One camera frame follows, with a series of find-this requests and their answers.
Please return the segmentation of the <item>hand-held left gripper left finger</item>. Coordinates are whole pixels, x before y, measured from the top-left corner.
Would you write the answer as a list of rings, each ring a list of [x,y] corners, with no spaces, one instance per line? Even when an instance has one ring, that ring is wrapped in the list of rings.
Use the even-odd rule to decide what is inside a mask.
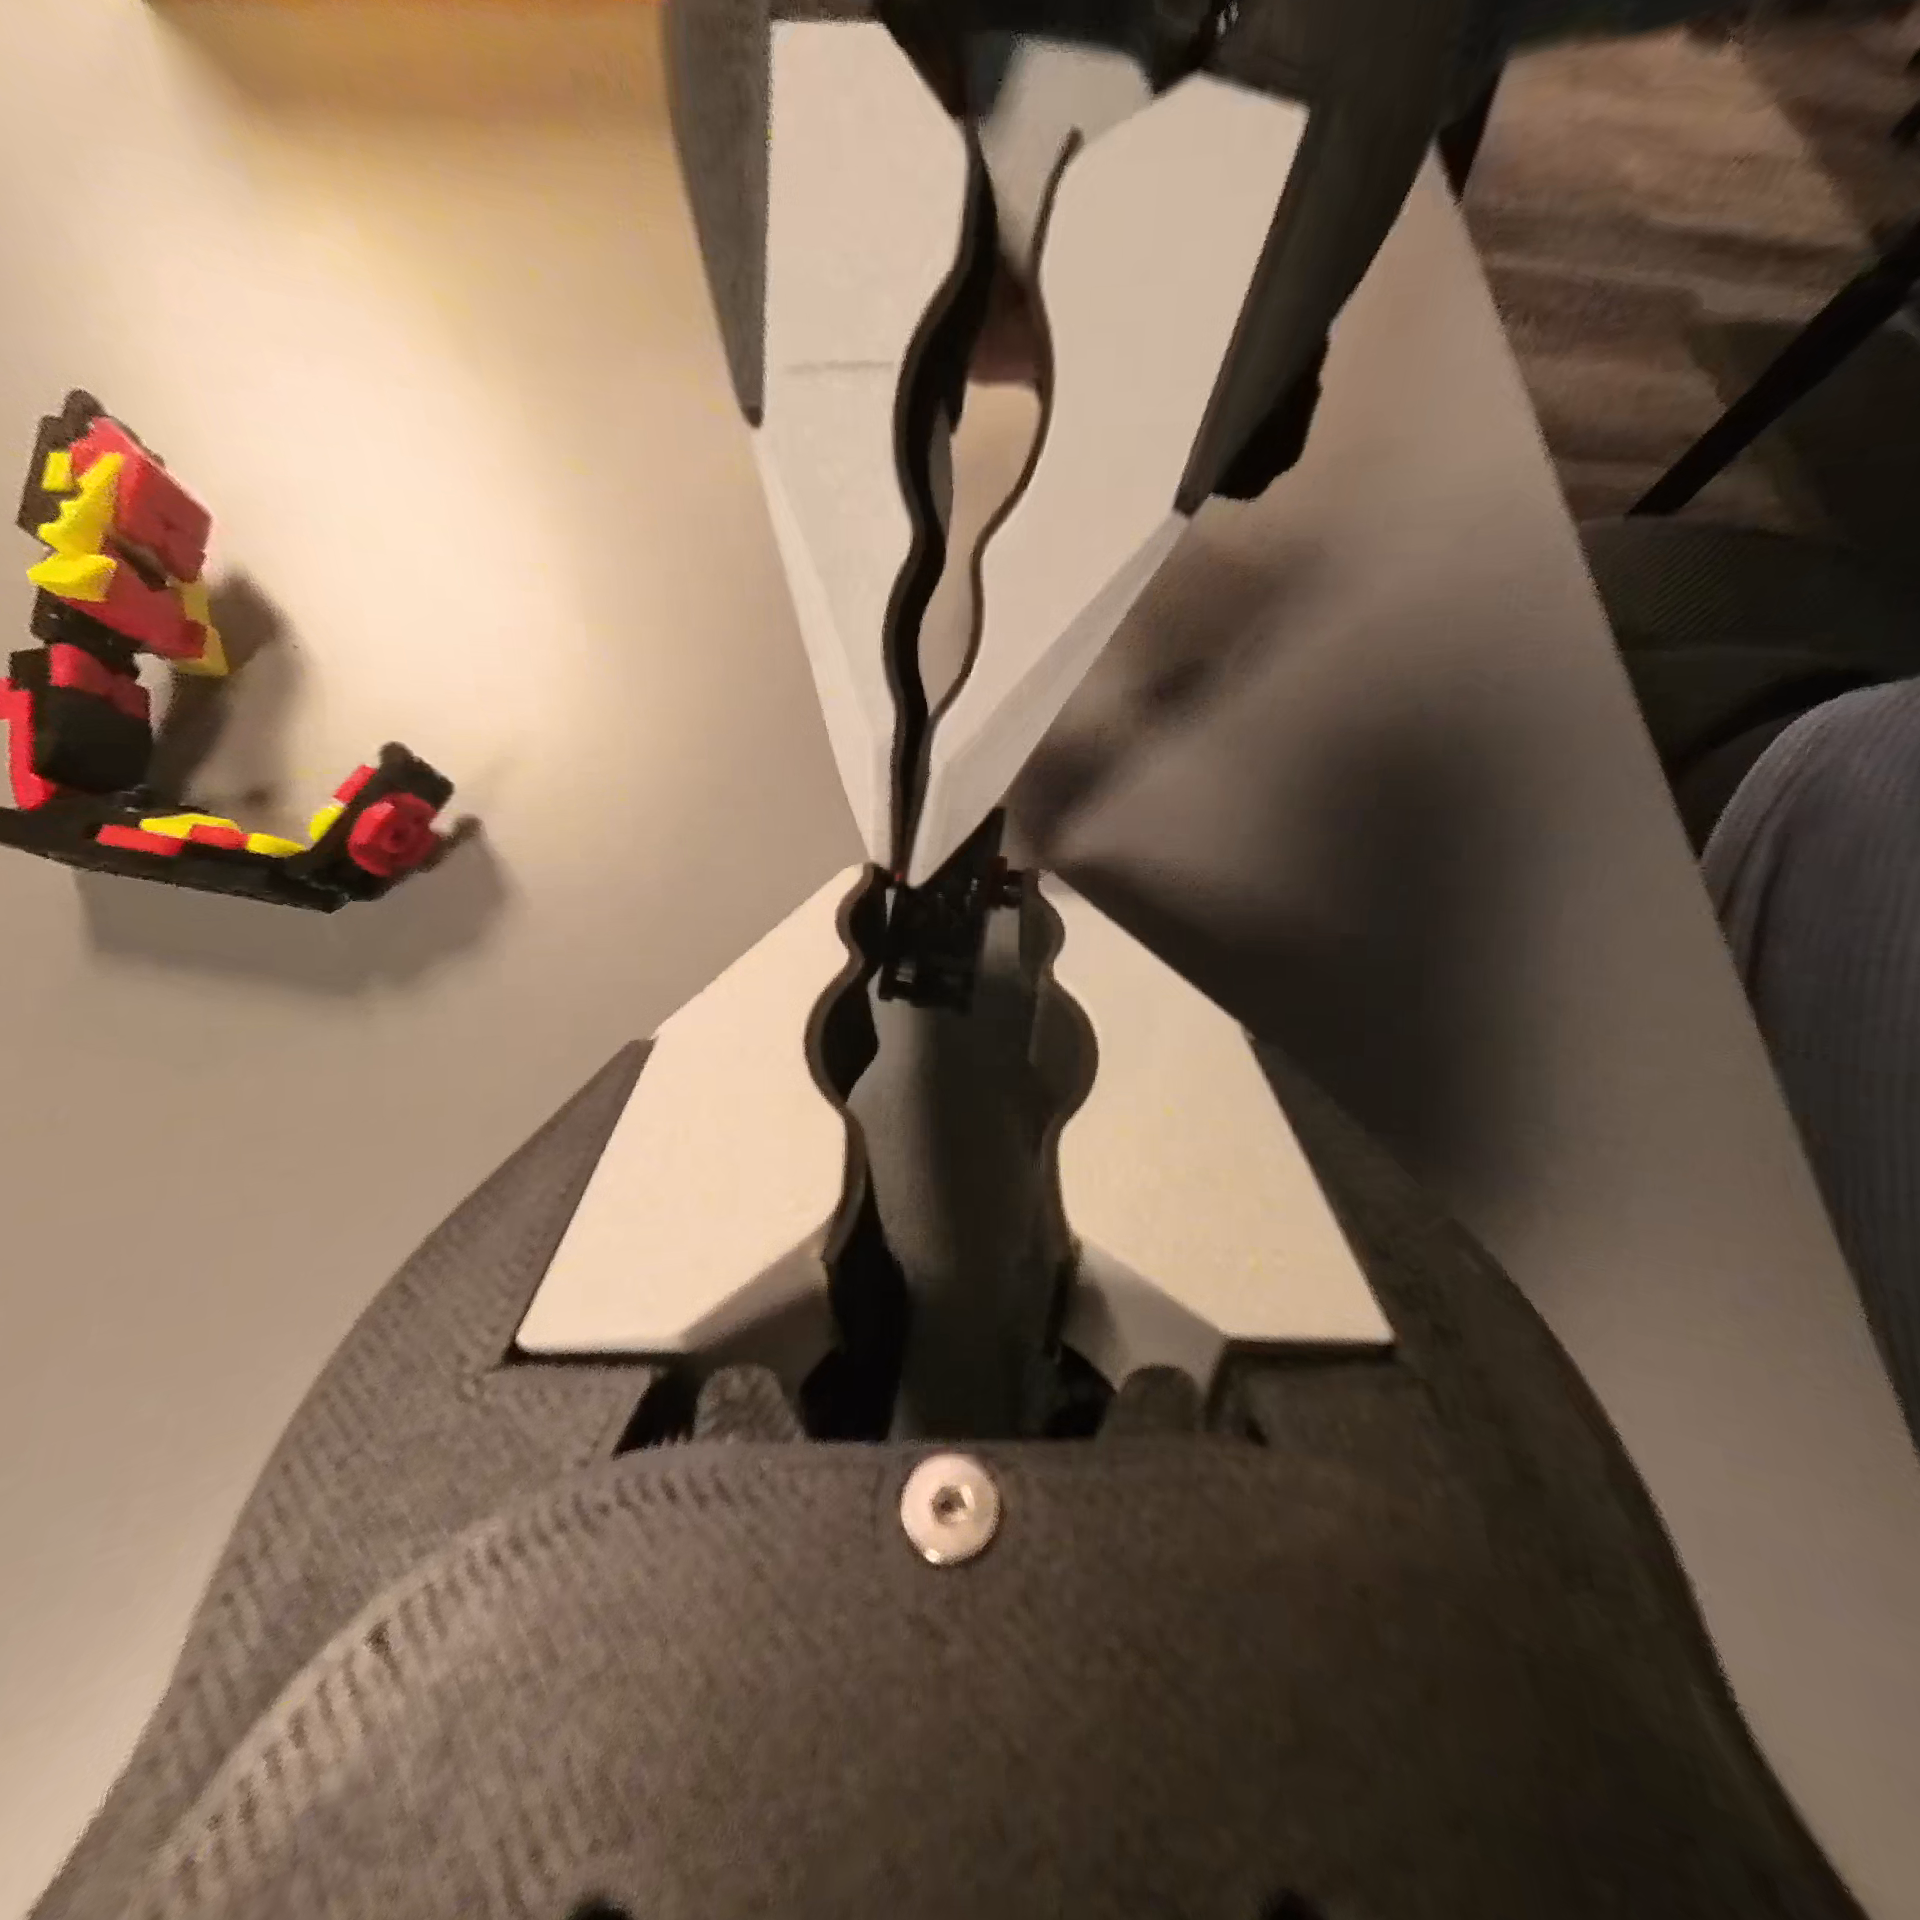
[[[886,878],[849,867],[656,1031],[513,1350],[741,1365],[815,1437],[888,1429],[888,1249],[848,1098],[872,1066]]]

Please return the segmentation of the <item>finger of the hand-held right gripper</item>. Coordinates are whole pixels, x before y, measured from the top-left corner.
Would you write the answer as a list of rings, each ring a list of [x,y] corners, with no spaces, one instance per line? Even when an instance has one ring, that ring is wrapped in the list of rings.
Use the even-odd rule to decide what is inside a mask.
[[[939,708],[903,875],[1000,804],[1148,589],[1310,111],[1181,79],[1073,150],[1046,202],[1045,420],[976,551],[968,668]]]
[[[878,20],[777,20],[755,462],[869,861],[905,868],[939,572],[928,348],[968,263],[974,156]]]

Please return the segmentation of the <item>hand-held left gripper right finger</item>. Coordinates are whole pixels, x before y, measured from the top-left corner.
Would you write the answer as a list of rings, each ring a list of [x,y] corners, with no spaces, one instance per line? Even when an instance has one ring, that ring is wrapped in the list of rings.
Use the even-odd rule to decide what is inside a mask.
[[[1029,898],[1048,1331],[1109,1390],[1381,1356],[1371,1282],[1240,1025],[1063,881]]]

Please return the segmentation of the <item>black brick with red pins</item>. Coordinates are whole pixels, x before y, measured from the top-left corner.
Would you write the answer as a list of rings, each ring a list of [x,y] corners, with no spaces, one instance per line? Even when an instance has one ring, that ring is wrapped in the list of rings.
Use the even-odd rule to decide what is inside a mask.
[[[1023,874],[1004,853],[1005,810],[918,884],[897,881],[883,927],[875,993],[924,1012],[966,1015],[997,915],[1023,906]]]

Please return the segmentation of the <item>person's right hand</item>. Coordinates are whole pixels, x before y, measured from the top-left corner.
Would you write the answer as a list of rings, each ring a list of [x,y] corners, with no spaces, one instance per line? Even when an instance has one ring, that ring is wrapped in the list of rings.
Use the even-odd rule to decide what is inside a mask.
[[[966,382],[982,389],[1045,386],[1048,348],[1033,295],[1012,267],[995,263],[987,302],[966,357]]]

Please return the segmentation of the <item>person's grey sweater torso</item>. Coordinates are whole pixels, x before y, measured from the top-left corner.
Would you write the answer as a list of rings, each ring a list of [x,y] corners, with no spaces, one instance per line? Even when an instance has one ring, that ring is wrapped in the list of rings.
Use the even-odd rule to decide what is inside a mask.
[[[1701,857],[1862,1316],[1918,1434],[1918,684],[1773,739]]]

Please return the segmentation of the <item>red black yellow brick model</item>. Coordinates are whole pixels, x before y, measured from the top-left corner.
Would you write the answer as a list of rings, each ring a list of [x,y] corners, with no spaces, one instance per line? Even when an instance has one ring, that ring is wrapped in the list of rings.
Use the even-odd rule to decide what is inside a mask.
[[[4,659],[4,847],[72,874],[334,915],[372,903],[447,851],[453,781],[400,742],[349,771],[302,834],[259,831],[160,781],[141,678],[224,682],[211,609],[211,514],[86,391],[36,423],[16,507],[36,542],[30,643]]]

